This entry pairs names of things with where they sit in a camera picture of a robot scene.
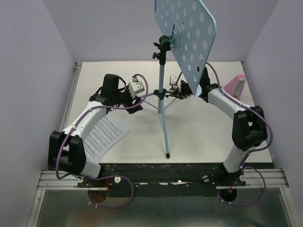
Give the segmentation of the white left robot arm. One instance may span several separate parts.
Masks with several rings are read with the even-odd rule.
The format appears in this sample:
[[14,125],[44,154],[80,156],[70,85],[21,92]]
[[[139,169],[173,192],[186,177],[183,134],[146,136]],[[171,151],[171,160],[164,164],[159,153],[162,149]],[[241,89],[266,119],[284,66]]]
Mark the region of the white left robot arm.
[[147,96],[140,98],[141,92],[148,92],[148,83],[141,74],[134,74],[132,82],[119,86],[124,80],[114,74],[106,74],[103,85],[89,98],[88,104],[76,120],[62,131],[53,131],[49,138],[48,166],[55,169],[56,177],[77,175],[89,178],[95,186],[101,186],[105,175],[101,165],[90,159],[84,141],[97,123],[112,110],[126,110],[134,114],[143,109],[142,103]]

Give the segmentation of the pink metronome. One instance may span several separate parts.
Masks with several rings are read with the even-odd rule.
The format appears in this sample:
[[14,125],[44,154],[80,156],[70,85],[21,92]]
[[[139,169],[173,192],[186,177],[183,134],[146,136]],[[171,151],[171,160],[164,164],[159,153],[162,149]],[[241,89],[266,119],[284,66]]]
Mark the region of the pink metronome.
[[237,75],[229,83],[227,83],[223,87],[223,89],[232,97],[236,98],[237,100],[240,100],[245,84],[246,84],[245,75]]

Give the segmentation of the blue music stand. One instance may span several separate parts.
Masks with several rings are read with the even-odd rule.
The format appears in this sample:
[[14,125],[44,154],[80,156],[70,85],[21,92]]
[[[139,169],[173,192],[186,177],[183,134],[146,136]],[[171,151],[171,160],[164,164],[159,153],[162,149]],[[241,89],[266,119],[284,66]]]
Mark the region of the blue music stand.
[[214,16],[201,0],[156,0],[155,21],[162,33],[154,43],[158,52],[153,54],[159,68],[159,87],[152,93],[158,98],[158,116],[164,133],[166,157],[170,157],[166,128],[164,98],[169,93],[164,88],[167,53],[171,52],[194,96],[203,88],[199,84],[213,46],[217,25]]

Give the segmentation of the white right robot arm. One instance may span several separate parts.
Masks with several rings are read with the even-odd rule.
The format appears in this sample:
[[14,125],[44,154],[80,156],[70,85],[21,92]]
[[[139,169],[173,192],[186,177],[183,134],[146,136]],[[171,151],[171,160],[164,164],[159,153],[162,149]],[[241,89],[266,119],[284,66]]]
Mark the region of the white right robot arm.
[[199,97],[232,119],[233,147],[222,162],[224,170],[218,173],[218,181],[229,185],[235,180],[234,173],[240,171],[248,155],[267,140],[264,112],[260,106],[251,107],[240,103],[217,83],[212,84],[207,68],[203,70],[199,85],[202,88]]

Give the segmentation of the sheet music pages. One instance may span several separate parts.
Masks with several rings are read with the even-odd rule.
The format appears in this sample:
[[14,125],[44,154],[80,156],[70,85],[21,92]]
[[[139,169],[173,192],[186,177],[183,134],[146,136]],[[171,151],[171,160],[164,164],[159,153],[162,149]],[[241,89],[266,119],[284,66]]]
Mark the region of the sheet music pages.
[[98,164],[107,151],[124,137],[129,130],[112,115],[106,115],[90,131],[84,140],[86,158]]

